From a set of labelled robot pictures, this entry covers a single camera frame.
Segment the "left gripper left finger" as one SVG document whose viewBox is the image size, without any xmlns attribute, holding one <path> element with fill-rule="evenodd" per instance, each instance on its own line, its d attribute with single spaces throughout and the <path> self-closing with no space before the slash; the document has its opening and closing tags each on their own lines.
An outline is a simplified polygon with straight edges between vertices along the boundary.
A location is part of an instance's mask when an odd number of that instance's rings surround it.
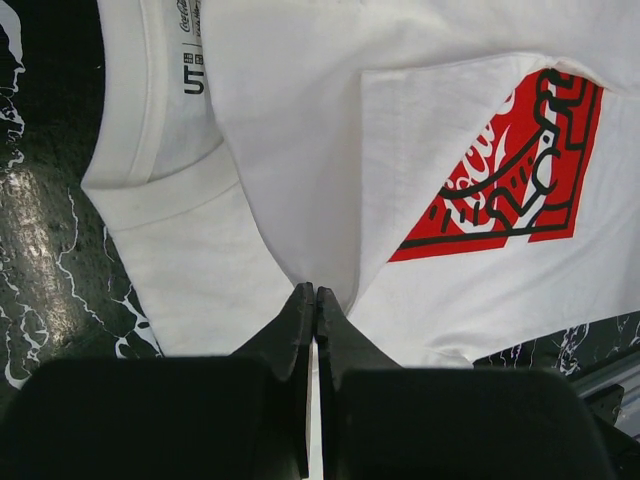
<svg viewBox="0 0 640 480">
<path fill-rule="evenodd" d="M 305 479 L 314 289 L 227 356 L 57 360 L 1 423 L 5 479 Z"/>
</svg>

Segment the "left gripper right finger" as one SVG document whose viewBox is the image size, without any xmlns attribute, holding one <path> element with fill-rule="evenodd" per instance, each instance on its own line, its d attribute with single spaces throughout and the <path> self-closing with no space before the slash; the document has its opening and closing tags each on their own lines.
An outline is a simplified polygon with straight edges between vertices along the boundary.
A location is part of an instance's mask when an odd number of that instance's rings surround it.
<svg viewBox="0 0 640 480">
<path fill-rule="evenodd" d="M 630 438 L 561 375 L 405 368 L 317 292 L 327 479 L 626 479 Z"/>
</svg>

